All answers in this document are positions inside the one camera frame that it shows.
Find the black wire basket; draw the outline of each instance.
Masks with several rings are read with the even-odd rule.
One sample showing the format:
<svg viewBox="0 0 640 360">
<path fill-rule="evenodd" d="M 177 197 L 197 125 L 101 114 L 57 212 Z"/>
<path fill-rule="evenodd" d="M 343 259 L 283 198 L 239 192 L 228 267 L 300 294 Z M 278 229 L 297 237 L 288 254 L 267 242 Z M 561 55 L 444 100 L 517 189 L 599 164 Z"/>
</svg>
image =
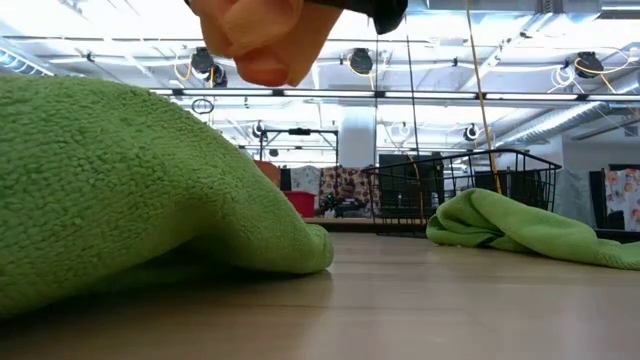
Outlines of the black wire basket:
<svg viewBox="0 0 640 360">
<path fill-rule="evenodd" d="M 374 222 L 426 224 L 438 206 L 471 188 L 495 191 L 553 211 L 561 166 L 537 156 L 499 149 L 413 160 L 363 170 L 373 199 Z"/>
</svg>

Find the fluorescent light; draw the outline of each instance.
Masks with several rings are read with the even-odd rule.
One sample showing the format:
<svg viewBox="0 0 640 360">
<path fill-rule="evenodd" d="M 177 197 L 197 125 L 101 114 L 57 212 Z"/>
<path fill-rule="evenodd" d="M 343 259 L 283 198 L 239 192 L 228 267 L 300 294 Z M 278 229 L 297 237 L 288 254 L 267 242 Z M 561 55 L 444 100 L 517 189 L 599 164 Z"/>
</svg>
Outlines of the fluorescent light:
<svg viewBox="0 0 640 360">
<path fill-rule="evenodd" d="M 373 91 L 324 91 L 324 90 L 285 90 L 285 96 L 308 96 L 308 97 L 363 97 L 371 98 Z"/>
<path fill-rule="evenodd" d="M 575 100 L 577 94 L 487 94 L 488 100 Z"/>
<path fill-rule="evenodd" d="M 640 95 L 589 95 L 593 101 L 640 101 Z"/>
<path fill-rule="evenodd" d="M 615 5 L 615 6 L 602 6 L 603 11 L 640 11 L 638 5 Z"/>
<path fill-rule="evenodd" d="M 273 90 L 253 89 L 197 89 L 183 90 L 185 95 L 195 96 L 270 96 Z"/>
<path fill-rule="evenodd" d="M 156 93 L 158 95 L 173 95 L 173 91 L 171 89 L 158 89 L 158 90 L 151 89 L 149 91 L 151 91 L 152 93 Z"/>
<path fill-rule="evenodd" d="M 391 98 L 420 98 L 420 99 L 475 99 L 476 93 L 456 92 L 411 92 L 411 91 L 387 91 L 386 97 Z"/>
</svg>

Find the floor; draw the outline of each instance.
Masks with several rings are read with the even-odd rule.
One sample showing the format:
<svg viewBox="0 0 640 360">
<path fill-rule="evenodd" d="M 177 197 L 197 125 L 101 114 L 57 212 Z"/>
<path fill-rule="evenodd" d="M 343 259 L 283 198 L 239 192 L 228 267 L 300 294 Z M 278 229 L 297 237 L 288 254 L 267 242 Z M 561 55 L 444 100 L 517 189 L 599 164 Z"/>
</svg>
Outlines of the floor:
<svg viewBox="0 0 640 360">
<path fill-rule="evenodd" d="M 329 272 L 0 326 L 0 359 L 637 359 L 640 273 L 334 234 Z"/>
</svg>

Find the green microfiber cloth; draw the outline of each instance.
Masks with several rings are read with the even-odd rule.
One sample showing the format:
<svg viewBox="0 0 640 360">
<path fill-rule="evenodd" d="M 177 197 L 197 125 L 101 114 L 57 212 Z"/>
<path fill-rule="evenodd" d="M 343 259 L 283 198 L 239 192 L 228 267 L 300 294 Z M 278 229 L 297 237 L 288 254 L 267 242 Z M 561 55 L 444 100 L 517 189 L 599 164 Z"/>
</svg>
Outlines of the green microfiber cloth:
<svg viewBox="0 0 640 360">
<path fill-rule="evenodd" d="M 325 230 L 167 99 L 79 77 L 0 76 L 0 94 L 0 318 L 118 279 L 202 274 L 196 262 L 292 274 L 331 264 Z M 145 264 L 179 246 L 192 264 L 152 279 Z"/>
<path fill-rule="evenodd" d="M 467 190 L 440 206 L 429 221 L 427 237 L 442 245 L 490 247 L 640 270 L 640 243 L 598 239 L 581 222 L 483 189 Z"/>
</svg>

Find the red box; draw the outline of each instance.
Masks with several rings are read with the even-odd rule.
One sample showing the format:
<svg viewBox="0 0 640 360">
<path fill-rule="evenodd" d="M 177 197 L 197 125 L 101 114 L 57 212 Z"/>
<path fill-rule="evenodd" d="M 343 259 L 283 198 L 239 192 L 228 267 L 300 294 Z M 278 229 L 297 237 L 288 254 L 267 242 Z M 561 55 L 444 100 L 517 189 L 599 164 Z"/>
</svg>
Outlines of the red box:
<svg viewBox="0 0 640 360">
<path fill-rule="evenodd" d="M 305 191 L 285 191 L 284 195 L 302 217 L 313 217 L 315 195 Z"/>
</svg>

